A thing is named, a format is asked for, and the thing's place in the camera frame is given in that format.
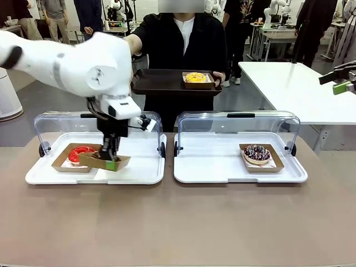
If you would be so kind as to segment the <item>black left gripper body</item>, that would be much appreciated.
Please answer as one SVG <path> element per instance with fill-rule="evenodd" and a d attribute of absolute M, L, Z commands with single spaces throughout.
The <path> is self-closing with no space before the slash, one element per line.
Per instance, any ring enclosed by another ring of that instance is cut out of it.
<path fill-rule="evenodd" d="M 117 120 L 109 117 L 106 120 L 97 119 L 97 129 L 103 133 L 103 138 L 128 137 L 129 120 Z"/>

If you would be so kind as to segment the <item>person's left hand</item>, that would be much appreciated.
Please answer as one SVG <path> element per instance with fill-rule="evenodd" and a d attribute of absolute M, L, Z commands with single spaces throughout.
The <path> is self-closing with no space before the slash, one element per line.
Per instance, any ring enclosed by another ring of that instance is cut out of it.
<path fill-rule="evenodd" d="M 218 85 L 220 85 L 221 83 L 223 83 L 225 81 L 225 73 L 224 72 L 214 71 L 212 73 L 212 76 L 214 78 L 215 87 L 217 87 Z"/>

